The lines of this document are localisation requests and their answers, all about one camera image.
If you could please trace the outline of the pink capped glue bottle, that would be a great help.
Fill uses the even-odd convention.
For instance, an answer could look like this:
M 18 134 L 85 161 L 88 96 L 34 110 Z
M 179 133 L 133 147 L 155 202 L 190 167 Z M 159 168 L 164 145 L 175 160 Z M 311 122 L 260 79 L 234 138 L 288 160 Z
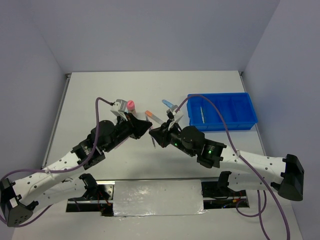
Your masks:
M 135 102 L 133 100 L 129 100 L 127 102 L 126 108 L 129 113 L 135 113 L 136 112 Z

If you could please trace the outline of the orange capped clear tube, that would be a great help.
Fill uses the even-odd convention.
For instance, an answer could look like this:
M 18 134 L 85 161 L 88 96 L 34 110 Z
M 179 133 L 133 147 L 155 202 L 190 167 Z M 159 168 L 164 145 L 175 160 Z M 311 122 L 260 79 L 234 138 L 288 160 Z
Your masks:
M 158 123 L 159 125 L 162 125 L 164 123 L 163 120 L 161 120 L 159 117 L 157 117 L 156 115 L 154 115 L 152 112 L 150 112 L 149 110 L 145 111 L 145 115 L 153 120 L 154 122 Z

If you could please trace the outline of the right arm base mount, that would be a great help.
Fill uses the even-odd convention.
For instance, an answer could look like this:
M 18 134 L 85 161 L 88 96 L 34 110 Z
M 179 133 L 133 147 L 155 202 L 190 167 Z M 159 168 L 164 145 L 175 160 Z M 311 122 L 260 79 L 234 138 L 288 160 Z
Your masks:
M 239 208 L 249 207 L 245 190 L 223 190 L 218 188 L 217 181 L 202 181 L 201 194 L 203 197 L 203 208 L 205 210 L 234 209 L 237 204 Z

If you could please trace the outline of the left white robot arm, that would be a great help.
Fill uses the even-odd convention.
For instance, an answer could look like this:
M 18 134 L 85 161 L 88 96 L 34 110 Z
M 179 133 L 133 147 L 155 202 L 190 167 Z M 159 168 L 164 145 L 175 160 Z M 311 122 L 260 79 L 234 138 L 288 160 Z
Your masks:
M 137 119 L 131 113 L 119 116 L 116 123 L 98 121 L 87 138 L 65 156 L 47 167 L 29 170 L 30 175 L 0 182 L 0 207 L 3 222 L 19 228 L 31 223 L 38 210 L 47 210 L 62 200 L 84 198 L 108 201 L 110 193 L 98 185 L 86 171 L 103 161 L 105 154 L 128 138 L 140 139 L 152 126 L 147 120 Z

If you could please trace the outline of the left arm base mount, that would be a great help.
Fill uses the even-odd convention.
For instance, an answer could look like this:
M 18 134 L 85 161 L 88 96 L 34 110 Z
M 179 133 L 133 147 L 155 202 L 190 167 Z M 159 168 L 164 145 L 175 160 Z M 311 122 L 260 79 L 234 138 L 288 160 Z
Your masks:
M 84 183 L 85 192 L 80 197 L 69 198 L 67 213 L 99 213 L 103 217 L 113 217 L 113 196 L 115 184 L 98 183 L 89 173 L 79 177 Z

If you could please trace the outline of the blue divided plastic bin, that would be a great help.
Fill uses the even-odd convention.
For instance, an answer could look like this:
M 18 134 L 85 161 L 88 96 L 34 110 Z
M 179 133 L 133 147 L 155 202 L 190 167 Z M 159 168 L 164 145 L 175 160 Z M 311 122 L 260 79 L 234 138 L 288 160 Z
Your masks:
M 189 124 L 201 132 L 245 131 L 258 123 L 250 95 L 246 92 L 203 93 L 204 97 L 191 97 L 186 107 Z M 205 123 L 202 122 L 200 106 Z

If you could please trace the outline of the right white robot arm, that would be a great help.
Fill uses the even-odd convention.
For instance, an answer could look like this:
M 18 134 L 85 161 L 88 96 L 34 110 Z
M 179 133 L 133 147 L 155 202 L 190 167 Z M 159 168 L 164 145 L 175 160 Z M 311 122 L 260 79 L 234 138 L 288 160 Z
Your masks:
M 162 147 L 168 145 L 196 157 L 205 168 L 220 171 L 217 190 L 223 196 L 233 191 L 271 190 L 290 201 L 302 201 L 304 168 L 297 156 L 270 157 L 233 149 L 230 145 L 207 139 L 195 126 L 168 127 L 166 123 L 149 131 Z

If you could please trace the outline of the thin white pen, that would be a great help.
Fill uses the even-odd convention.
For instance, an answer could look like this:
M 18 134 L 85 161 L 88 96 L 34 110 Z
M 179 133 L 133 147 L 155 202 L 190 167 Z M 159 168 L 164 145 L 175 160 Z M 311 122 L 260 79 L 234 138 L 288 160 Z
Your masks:
M 147 122 L 150 122 L 150 120 L 149 120 L 149 118 L 148 118 L 148 115 L 145 113 L 145 120 L 147 121 Z M 151 126 L 149 127 L 149 131 L 151 131 L 153 129 L 153 126 L 152 126 L 152 123 L 151 123 Z M 152 142 L 152 145 L 153 145 L 153 148 L 154 149 L 156 149 L 156 142 L 155 142 L 155 139 L 152 137 L 152 136 L 150 136 L 150 138 L 151 138 L 151 142 Z

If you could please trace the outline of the light blue eraser stick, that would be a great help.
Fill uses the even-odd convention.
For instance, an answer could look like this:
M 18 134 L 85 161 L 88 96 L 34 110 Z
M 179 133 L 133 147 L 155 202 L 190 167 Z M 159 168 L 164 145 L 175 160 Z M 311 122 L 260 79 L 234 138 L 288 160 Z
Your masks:
M 167 106 L 168 108 L 172 108 L 174 106 L 171 102 L 169 102 L 168 100 L 165 100 L 165 99 L 162 100 L 162 103 L 165 106 Z

